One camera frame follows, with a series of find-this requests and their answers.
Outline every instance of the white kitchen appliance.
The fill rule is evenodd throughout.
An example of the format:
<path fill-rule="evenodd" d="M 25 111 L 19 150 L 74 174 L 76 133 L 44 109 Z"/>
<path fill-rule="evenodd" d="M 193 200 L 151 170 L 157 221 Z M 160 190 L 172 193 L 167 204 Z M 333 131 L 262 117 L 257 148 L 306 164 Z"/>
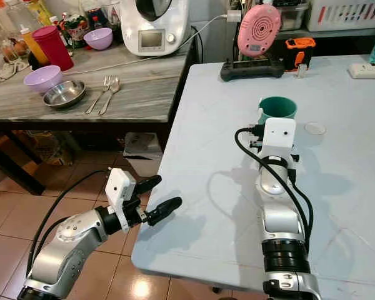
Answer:
<path fill-rule="evenodd" d="M 122 37 L 133 54 L 167 55 L 183 43 L 189 0 L 122 0 L 120 8 Z"/>

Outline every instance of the appliance display screen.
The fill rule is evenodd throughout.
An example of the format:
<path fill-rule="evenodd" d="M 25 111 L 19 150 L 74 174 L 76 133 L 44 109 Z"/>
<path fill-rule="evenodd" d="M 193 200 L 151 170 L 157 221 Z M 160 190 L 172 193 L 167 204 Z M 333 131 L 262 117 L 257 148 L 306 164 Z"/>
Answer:
<path fill-rule="evenodd" d="M 142 48 L 161 47 L 163 34 L 161 32 L 142 32 Z"/>

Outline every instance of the red cup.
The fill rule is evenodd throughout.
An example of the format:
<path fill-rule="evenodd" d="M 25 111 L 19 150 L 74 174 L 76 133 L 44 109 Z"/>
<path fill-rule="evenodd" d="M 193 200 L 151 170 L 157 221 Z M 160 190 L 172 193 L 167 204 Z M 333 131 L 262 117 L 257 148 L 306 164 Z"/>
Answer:
<path fill-rule="evenodd" d="M 46 26 L 36 30 L 32 38 L 39 44 L 51 64 L 59 66 L 62 71 L 74 66 L 56 26 Z"/>

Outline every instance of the teal cup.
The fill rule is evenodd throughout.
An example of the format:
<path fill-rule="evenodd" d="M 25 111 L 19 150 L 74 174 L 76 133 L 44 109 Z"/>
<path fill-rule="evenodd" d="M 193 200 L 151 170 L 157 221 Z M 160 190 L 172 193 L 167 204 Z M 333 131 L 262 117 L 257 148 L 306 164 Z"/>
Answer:
<path fill-rule="evenodd" d="M 268 118 L 288 118 L 294 119 L 298 111 L 298 106 L 289 98 L 285 97 L 268 97 L 261 100 L 259 106 L 261 116 L 258 124 L 262 125 Z"/>

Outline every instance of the white table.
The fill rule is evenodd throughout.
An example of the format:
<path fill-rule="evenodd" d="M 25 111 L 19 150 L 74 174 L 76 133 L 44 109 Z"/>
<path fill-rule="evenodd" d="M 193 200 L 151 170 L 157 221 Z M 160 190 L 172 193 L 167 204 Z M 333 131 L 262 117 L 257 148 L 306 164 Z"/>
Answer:
<path fill-rule="evenodd" d="M 258 172 L 233 136 L 256 122 L 259 98 L 285 96 L 298 105 L 297 185 L 314 206 L 309 261 L 321 294 L 375 300 L 375 80 L 347 72 L 366 58 L 315 57 L 304 79 L 222 82 L 220 63 L 191 67 L 148 208 L 173 196 L 183 205 L 156 227 L 142 226 L 135 266 L 262 291 Z M 309 134 L 312 121 L 326 133 Z"/>

